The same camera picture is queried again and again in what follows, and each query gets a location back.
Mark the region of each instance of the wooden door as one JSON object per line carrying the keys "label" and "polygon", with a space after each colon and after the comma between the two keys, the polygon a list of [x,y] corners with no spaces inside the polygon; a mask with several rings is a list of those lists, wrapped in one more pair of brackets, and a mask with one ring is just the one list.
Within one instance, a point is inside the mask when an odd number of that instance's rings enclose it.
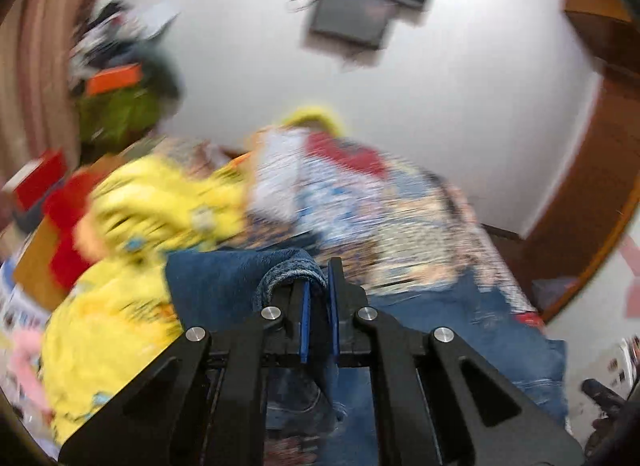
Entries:
{"label": "wooden door", "polygon": [[574,164],[527,237],[531,279],[578,277],[620,219],[640,170],[640,79],[607,69]]}

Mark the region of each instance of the denim jeans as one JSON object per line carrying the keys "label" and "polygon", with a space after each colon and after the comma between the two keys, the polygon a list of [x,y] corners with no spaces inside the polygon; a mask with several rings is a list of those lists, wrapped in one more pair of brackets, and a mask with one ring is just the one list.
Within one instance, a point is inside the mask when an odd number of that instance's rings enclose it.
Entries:
{"label": "denim jeans", "polygon": [[[405,327],[426,333],[450,327],[564,426],[568,413],[562,387],[564,341],[547,340],[537,329],[518,322],[497,289],[479,292],[471,272],[448,290],[372,295],[369,303]],[[378,443],[367,369],[339,370],[334,406],[342,417],[322,443],[316,464],[376,464]]]}
{"label": "denim jeans", "polygon": [[[168,255],[164,274],[185,329],[222,331],[237,326],[269,304],[275,287],[296,279],[310,283],[312,302],[324,306],[326,298],[326,278],[303,249],[175,251]],[[321,317],[322,308],[313,309],[312,316]],[[318,326],[323,324],[325,320],[318,321]],[[268,430],[321,435],[335,427],[330,399],[337,368],[326,354],[301,369],[270,370]]]}

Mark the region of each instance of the pile of clothes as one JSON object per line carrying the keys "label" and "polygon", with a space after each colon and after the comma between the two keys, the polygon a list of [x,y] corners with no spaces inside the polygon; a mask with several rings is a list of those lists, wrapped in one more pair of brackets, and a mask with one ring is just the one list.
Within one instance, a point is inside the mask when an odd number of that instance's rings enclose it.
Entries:
{"label": "pile of clothes", "polygon": [[104,164],[83,167],[48,195],[42,223],[2,265],[11,290],[2,312],[18,295],[42,312],[38,324],[21,314],[2,323],[6,377],[58,444],[181,334],[166,255],[214,249],[244,228],[246,186],[234,167],[198,179],[170,157],[116,161],[103,173]]}
{"label": "pile of clothes", "polygon": [[[373,305],[420,331],[450,326],[562,424],[564,342],[516,319],[530,306],[482,249],[459,243],[468,227],[437,177],[314,128],[263,129],[248,155],[203,172],[180,150],[140,157],[147,142],[81,201],[68,233],[86,268],[44,332],[15,339],[18,382],[58,444],[183,330],[229,328],[294,279],[325,294],[331,256]],[[374,461],[366,371],[334,374],[332,392],[315,379],[273,372],[268,428],[326,437],[319,464]]]}
{"label": "pile of clothes", "polygon": [[70,56],[85,157],[123,150],[180,99],[177,71],[160,48],[177,14],[168,2],[137,12],[114,0],[87,25]]}

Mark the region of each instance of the curtain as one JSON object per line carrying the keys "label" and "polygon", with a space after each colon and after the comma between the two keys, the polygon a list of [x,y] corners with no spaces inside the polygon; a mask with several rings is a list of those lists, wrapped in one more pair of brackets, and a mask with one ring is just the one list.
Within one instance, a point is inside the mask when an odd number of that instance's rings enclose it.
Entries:
{"label": "curtain", "polygon": [[68,166],[78,165],[80,140],[67,83],[68,55],[84,32],[94,2],[15,0],[4,16],[0,184],[48,148],[62,148]]}

